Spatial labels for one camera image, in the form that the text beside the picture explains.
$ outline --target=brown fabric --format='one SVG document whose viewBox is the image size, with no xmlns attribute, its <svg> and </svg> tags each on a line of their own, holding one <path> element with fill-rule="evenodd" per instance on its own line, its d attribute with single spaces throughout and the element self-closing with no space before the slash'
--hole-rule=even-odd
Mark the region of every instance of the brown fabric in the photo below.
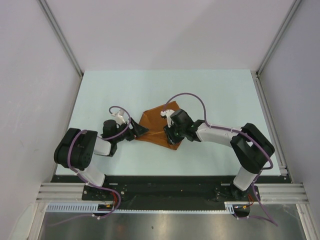
<svg viewBox="0 0 320 240">
<path fill-rule="evenodd" d="M 139 124 L 148 128 L 149 131 L 141 137 L 136 138 L 140 141 L 150 142 L 169 149 L 177 150 L 180 143 L 171 145 L 168 143 L 164 127 L 167 125 L 167 119 L 162 118 L 160 112 L 163 110 L 164 105 L 157 106 L 153 109 L 144 111 Z M 166 109 L 177 111 L 180 107 L 176 101 L 170 102 Z"/>
</svg>

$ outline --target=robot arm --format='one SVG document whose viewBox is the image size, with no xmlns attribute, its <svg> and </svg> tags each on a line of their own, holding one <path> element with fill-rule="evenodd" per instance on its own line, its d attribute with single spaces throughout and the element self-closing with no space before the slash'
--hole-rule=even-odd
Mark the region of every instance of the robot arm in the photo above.
<svg viewBox="0 0 320 240">
<path fill-rule="evenodd" d="M 102 138 L 98 132 L 87 130 L 81 134 L 75 141 L 70 155 L 70 165 L 81 173 L 88 183 L 96 186 L 102 186 L 105 181 L 105 175 L 100 172 L 92 163 L 93 154 L 112 157 L 117 150 L 117 143 L 127 140 L 132 141 L 142 136 L 149 129 L 139 125 L 132 118 L 130 123 L 124 120 L 124 111 L 120 110 L 113 115 L 114 119 L 106 120 L 103 123 Z M 68 166 L 68 154 L 71 143 L 80 129 L 69 128 L 63 139 L 54 152 L 54 161 L 65 168 Z"/>
<path fill-rule="evenodd" d="M 204 120 L 193 121 L 182 109 L 166 110 L 161 112 L 161 116 L 167 118 L 168 125 L 164 127 L 164 131 L 168 142 L 172 145 L 187 138 L 192 142 L 213 142 L 233 148 L 241 164 L 241 168 L 233 180 L 233 185 L 242 192 L 248 189 L 268 161 L 255 145 L 250 145 L 248 140 L 237 132 L 210 128 Z M 275 152 L 272 144 L 255 125 L 247 123 L 241 128 L 232 129 L 248 134 L 259 143 L 269 156 Z"/>
</svg>

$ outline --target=light blue table surface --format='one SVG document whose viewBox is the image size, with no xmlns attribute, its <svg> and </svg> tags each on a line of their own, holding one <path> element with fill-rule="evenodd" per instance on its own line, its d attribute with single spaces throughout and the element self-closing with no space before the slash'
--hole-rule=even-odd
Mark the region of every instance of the light blue table surface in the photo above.
<svg viewBox="0 0 320 240">
<path fill-rule="evenodd" d="M 145 110 L 163 105 L 175 94 L 190 92 L 204 101 L 211 124 L 242 127 L 255 124 L 270 139 L 251 73 L 239 70 L 131 70 L 86 71 L 69 127 L 102 133 L 111 119 L 108 109 L 122 106 L 139 122 Z M 175 99 L 195 121 L 203 119 L 200 102 L 192 96 Z M 280 175 L 274 168 L 262 174 Z M 106 175 L 221 176 L 236 175 L 240 163 L 227 146 L 184 140 L 174 151 L 143 141 L 122 141 L 113 157 L 93 155 L 93 163 Z M 72 175 L 61 165 L 57 175 Z"/>
</svg>

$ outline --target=orange wire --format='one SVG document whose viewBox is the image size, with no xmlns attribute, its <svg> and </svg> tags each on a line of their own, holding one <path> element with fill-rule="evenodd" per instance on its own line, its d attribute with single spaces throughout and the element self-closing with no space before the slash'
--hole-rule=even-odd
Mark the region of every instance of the orange wire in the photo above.
<svg viewBox="0 0 320 240">
<path fill-rule="evenodd" d="M 255 201 L 254 201 L 253 197 L 250 194 L 248 194 L 248 199 L 249 199 L 249 202 L 252 202 L 252 203 L 250 203 L 250 206 L 252 206 Z"/>
<path fill-rule="evenodd" d="M 112 191 L 111 194 L 113 195 L 113 201 L 114 201 L 114 205 L 116 205 L 118 199 L 117 199 L 117 196 L 116 194 Z"/>
</svg>

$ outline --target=metal corner post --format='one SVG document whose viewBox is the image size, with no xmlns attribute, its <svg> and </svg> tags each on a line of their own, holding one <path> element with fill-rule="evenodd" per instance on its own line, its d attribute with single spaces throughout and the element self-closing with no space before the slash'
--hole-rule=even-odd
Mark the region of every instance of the metal corner post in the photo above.
<svg viewBox="0 0 320 240">
<path fill-rule="evenodd" d="M 255 72 L 251 72 L 252 74 L 252 79 L 253 79 L 253 83 L 256 89 L 256 93 L 258 95 L 259 98 L 259 102 L 261 105 L 261 109 L 264 115 L 264 119 L 268 128 L 268 131 L 270 133 L 270 137 L 271 137 L 271 141 L 275 147 L 275 155 L 276 155 L 276 160 L 278 161 L 279 167 L 280 167 L 280 172 L 282 175 L 287 175 L 289 174 L 291 177 L 291 180 L 294 181 L 293 176 L 290 174 L 291 171 L 290 169 L 288 169 L 288 165 L 286 162 L 286 158 L 284 155 L 284 151 L 282 149 L 280 140 L 279 140 L 279 136 L 276 130 L 276 126 L 275 126 L 275 122 L 274 119 L 272 117 L 269 105 L 268 105 L 268 101 L 264 92 L 264 89 L 261 85 L 261 81 L 260 78 L 257 76 L 257 74 Z"/>
<path fill-rule="evenodd" d="M 56 35 L 59 42 L 61 43 L 65 53 L 67 54 L 68 58 L 70 59 L 74 69 L 76 70 L 80 79 L 82 80 L 84 73 L 81 71 L 79 63 L 78 63 L 73 51 L 71 50 L 70 45 L 68 44 L 68 42 L 67 42 L 67 40 L 66 40 L 58 22 L 57 22 L 53 12 L 51 11 L 47 1 L 46 0 L 37 0 L 37 2 L 39 3 L 41 9 L 43 10 L 44 15 L 46 16 L 49 24 L 51 25 L 51 27 L 54 31 L 54 34 Z"/>
<path fill-rule="evenodd" d="M 263 60 L 259 66 L 259 68 L 256 71 L 256 74 L 258 75 L 258 77 L 261 75 L 261 73 L 263 72 L 265 66 L 267 65 L 269 59 L 271 58 L 272 54 L 274 53 L 275 49 L 277 48 L 277 46 L 280 43 L 280 40 L 282 39 L 282 37 L 284 36 L 284 33 L 286 32 L 288 26 L 290 25 L 294 15 L 296 14 L 297 10 L 299 9 L 299 6 L 301 5 L 301 3 L 303 2 L 303 0 L 294 0 L 294 2 L 292 3 L 288 13 L 286 14 L 278 32 L 276 33 L 274 39 L 272 40 L 272 43 L 268 49 L 268 51 L 266 52 L 265 56 L 263 57 Z"/>
</svg>

